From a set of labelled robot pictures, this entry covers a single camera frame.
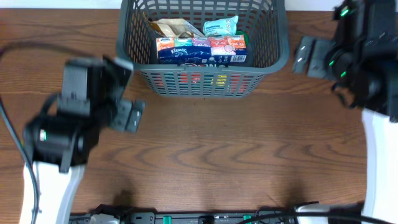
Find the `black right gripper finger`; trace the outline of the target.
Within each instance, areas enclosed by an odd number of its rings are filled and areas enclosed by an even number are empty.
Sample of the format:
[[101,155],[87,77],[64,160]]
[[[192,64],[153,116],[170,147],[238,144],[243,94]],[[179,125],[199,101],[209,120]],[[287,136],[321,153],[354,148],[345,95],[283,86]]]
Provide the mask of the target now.
[[314,37],[310,36],[302,37],[294,53],[294,64],[293,64],[294,73],[303,73],[305,71],[305,67],[310,61],[310,56],[312,54],[312,49],[315,44],[315,41],[316,39]]
[[331,50],[333,42],[326,39],[310,37],[310,53],[307,76],[310,78],[333,78],[328,71],[326,55]]

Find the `green lid jar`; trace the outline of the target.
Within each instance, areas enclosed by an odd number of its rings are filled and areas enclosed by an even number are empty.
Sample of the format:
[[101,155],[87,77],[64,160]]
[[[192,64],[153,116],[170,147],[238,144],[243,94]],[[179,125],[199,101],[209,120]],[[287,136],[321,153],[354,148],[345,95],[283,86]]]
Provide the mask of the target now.
[[238,31],[236,31],[236,35],[242,35],[244,37],[244,41],[245,41],[246,46],[249,45],[249,37],[248,37],[247,33],[238,30]]

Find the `green Nescafe coffee bag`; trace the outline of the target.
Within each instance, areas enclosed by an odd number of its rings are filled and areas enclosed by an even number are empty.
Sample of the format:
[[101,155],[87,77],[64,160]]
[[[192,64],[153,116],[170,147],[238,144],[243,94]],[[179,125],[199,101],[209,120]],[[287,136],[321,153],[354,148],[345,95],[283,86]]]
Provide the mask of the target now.
[[186,67],[201,67],[201,68],[226,68],[228,66],[221,65],[221,64],[195,64],[195,63],[188,63],[185,64]]

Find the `Kleenex tissue multipack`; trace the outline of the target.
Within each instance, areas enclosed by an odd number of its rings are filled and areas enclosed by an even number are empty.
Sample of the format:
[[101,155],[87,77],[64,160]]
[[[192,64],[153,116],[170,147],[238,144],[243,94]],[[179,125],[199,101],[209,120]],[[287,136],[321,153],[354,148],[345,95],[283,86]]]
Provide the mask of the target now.
[[244,63],[248,50],[243,35],[156,39],[161,64],[229,65]]

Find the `teal packet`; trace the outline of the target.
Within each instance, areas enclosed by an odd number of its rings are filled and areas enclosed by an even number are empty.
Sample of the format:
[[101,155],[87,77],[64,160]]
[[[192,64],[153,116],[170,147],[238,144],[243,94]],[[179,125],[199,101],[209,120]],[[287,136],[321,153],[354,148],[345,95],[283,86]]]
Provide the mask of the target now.
[[203,25],[203,33],[206,37],[235,35],[238,21],[239,16],[207,21]]

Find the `beige paper pouch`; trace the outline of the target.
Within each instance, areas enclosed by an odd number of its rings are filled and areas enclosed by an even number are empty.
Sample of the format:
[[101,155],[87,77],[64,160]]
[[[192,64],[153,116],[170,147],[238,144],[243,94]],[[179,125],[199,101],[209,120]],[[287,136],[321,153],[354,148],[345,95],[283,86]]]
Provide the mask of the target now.
[[160,19],[158,21],[149,22],[149,25],[161,37],[205,37],[201,31],[185,19]]

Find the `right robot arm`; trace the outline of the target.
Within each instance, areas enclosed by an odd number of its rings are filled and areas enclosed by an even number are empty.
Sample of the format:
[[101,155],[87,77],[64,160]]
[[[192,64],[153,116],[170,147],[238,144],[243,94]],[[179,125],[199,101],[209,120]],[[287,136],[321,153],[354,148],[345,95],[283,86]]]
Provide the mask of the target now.
[[395,0],[344,0],[332,39],[305,36],[293,71],[331,80],[366,135],[366,196],[361,223],[397,222],[397,24]]

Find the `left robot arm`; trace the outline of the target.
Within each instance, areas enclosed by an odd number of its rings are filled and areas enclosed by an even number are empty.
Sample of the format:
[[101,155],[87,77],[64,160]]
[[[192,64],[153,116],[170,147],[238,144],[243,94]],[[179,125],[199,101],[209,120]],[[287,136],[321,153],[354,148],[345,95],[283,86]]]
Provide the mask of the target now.
[[134,64],[121,58],[74,58],[60,93],[24,129],[20,223],[68,223],[73,199],[100,132],[137,131],[145,103],[123,99]]

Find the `grey plastic basket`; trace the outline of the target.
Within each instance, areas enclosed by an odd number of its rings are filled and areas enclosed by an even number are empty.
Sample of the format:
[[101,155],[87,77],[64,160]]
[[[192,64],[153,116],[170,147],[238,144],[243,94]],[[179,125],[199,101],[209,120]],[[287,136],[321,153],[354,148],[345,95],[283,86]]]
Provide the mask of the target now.
[[[238,16],[237,29],[248,40],[248,56],[231,65],[166,65],[159,63],[156,38],[149,25],[159,19],[185,19],[197,29],[204,23]],[[278,72],[289,59],[284,0],[123,0],[120,8],[118,57],[130,60],[149,88],[159,95],[241,98],[262,79]]]

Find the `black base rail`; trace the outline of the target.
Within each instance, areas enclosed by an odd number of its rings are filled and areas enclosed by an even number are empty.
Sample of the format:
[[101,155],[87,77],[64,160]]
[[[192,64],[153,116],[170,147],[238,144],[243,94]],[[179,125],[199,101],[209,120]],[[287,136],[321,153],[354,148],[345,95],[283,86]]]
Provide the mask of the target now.
[[282,208],[261,207],[246,211],[210,211],[210,212],[158,212],[149,208],[114,207],[100,205],[89,213],[73,213],[69,223],[239,223],[261,215],[285,212]]

